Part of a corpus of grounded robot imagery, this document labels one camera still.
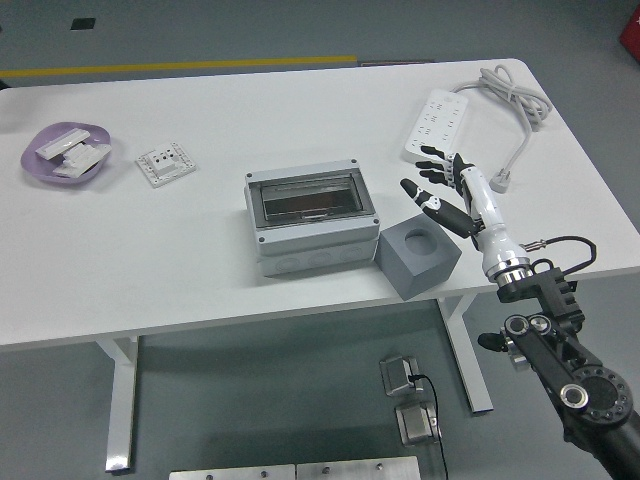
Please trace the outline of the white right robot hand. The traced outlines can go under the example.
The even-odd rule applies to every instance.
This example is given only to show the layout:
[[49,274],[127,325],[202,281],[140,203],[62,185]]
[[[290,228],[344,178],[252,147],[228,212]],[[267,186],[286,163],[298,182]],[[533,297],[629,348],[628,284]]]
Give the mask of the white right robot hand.
[[531,273],[525,250],[507,232],[497,202],[482,172],[462,157],[446,154],[432,146],[423,146],[425,161],[415,164],[421,176],[433,184],[455,189],[463,198],[464,211],[420,188],[410,179],[400,185],[422,212],[436,223],[462,237],[472,239],[482,256],[482,269],[487,279],[499,283],[507,274],[526,276]]

